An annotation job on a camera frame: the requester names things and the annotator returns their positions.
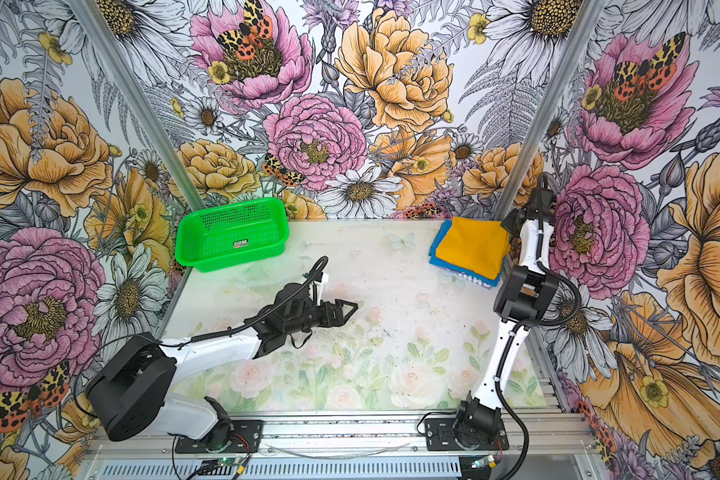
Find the yellow t-shirt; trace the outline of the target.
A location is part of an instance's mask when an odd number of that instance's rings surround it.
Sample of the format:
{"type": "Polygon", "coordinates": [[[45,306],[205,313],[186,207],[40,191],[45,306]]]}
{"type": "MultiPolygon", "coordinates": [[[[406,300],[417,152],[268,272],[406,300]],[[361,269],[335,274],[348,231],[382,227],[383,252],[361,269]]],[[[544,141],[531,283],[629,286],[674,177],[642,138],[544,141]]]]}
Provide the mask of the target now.
{"type": "Polygon", "coordinates": [[[510,236],[500,222],[457,217],[437,248],[438,256],[487,278],[501,273],[510,236]]]}

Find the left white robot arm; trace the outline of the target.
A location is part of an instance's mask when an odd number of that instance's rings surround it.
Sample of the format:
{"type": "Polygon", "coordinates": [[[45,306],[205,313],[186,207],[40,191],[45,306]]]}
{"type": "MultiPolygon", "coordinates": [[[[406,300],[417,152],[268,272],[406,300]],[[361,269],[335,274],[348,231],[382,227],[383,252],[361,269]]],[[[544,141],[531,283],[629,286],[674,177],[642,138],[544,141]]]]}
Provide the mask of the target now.
{"type": "Polygon", "coordinates": [[[172,387],[221,365],[269,355],[297,333],[340,328],[358,308],[348,300],[324,300],[321,282],[289,283],[238,327],[185,339],[134,335],[89,381],[85,395],[113,442],[166,434],[221,451],[235,437],[226,410],[211,396],[187,397],[172,387]]]}

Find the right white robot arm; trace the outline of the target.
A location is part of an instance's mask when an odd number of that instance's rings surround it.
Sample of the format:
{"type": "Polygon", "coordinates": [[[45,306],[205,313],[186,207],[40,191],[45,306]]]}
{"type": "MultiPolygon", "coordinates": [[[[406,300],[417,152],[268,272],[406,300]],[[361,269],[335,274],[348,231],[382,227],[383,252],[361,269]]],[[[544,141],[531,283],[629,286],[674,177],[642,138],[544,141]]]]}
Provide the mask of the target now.
{"type": "Polygon", "coordinates": [[[519,263],[500,286],[493,310],[499,316],[499,334],[488,366],[475,390],[461,402],[453,428],[469,448],[489,446],[499,437],[501,415],[509,410],[504,389],[514,360],[530,329],[544,316],[562,281],[550,269],[554,232],[555,194],[545,180],[532,190],[522,209],[512,210],[501,222],[520,237],[519,263]]]}

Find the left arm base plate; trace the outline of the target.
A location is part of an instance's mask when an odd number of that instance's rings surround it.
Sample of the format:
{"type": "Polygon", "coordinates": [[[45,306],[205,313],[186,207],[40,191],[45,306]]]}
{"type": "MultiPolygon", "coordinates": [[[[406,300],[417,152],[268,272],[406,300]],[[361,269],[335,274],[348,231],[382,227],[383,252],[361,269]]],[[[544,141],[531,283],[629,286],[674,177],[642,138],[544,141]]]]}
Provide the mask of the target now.
{"type": "Polygon", "coordinates": [[[178,454],[257,453],[263,426],[261,420],[221,422],[200,440],[179,436],[174,450],[178,454]]]}

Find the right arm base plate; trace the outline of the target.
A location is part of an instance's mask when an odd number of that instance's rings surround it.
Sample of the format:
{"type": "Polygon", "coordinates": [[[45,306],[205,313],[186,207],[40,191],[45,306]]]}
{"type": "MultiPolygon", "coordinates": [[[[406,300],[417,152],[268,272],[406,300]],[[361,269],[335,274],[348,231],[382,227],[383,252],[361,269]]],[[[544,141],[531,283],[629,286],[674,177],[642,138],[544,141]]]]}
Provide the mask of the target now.
{"type": "Polygon", "coordinates": [[[423,419],[417,431],[424,437],[428,451],[495,451],[507,450],[509,442],[506,432],[500,432],[492,440],[480,432],[457,431],[453,428],[454,419],[445,416],[432,416],[423,419]]]}

